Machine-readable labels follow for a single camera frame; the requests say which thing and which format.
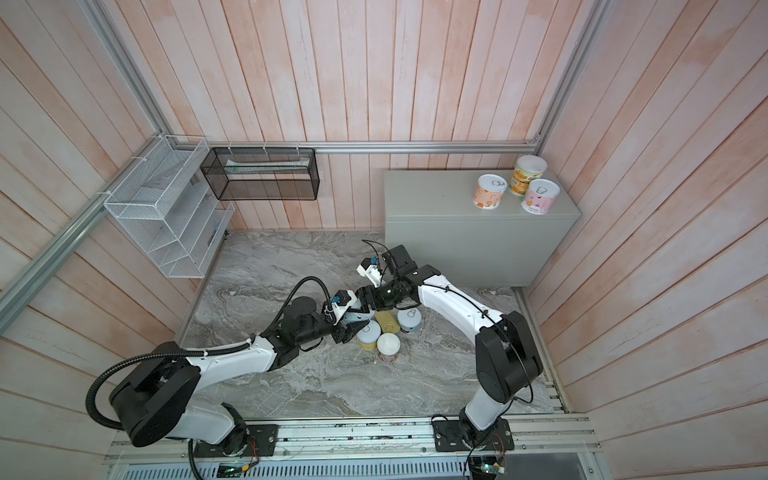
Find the pink label can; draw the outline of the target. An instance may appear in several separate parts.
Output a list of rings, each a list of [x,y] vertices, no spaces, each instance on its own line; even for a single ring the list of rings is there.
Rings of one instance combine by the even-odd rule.
[[[530,182],[521,207],[528,213],[534,215],[545,215],[554,205],[561,189],[557,183],[538,178]]]

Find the orange yellow label can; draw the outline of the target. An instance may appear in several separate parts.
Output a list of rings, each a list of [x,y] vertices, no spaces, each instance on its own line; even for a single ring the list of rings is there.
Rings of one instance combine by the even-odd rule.
[[[539,156],[520,156],[516,160],[513,175],[510,179],[511,192],[517,196],[523,196],[530,183],[540,178],[547,168],[547,162]]]

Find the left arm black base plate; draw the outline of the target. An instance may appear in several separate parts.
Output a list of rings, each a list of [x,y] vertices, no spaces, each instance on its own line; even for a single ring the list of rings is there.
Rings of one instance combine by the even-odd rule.
[[[193,449],[196,458],[269,457],[278,439],[277,424],[236,425],[218,444],[199,441]]]

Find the brown label can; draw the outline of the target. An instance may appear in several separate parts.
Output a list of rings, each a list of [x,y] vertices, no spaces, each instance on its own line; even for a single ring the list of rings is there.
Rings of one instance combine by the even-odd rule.
[[[477,180],[473,204],[484,210],[496,209],[508,188],[507,181],[496,174],[483,174]]]

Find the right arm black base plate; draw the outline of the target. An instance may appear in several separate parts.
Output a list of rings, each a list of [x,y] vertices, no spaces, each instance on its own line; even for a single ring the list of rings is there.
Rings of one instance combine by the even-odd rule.
[[[497,419],[486,430],[476,430],[468,420],[432,419],[433,439],[438,452],[491,451],[506,453],[515,449],[507,420]]]

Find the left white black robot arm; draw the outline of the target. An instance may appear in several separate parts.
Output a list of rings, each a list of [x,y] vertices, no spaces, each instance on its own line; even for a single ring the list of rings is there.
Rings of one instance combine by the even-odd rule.
[[[129,375],[113,389],[109,402],[136,447],[164,438],[187,439],[233,456],[248,444],[247,423],[232,405],[199,401],[195,394],[235,377],[277,370],[327,336],[347,343],[371,318],[371,313],[347,311],[336,298],[317,305],[310,297],[297,297],[281,309],[276,322],[243,342],[207,350],[183,350],[166,342],[132,358]]]

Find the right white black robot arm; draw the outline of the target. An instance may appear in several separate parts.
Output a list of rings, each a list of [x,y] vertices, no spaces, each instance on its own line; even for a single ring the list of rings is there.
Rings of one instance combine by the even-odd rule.
[[[410,299],[448,320],[474,346],[479,388],[456,420],[433,427],[437,440],[454,441],[454,451],[477,448],[493,439],[519,391],[528,389],[525,401],[533,401],[543,363],[520,312],[503,313],[472,299],[438,269],[417,265],[402,245],[363,259],[357,272],[372,283],[355,292],[364,312],[391,310]]]

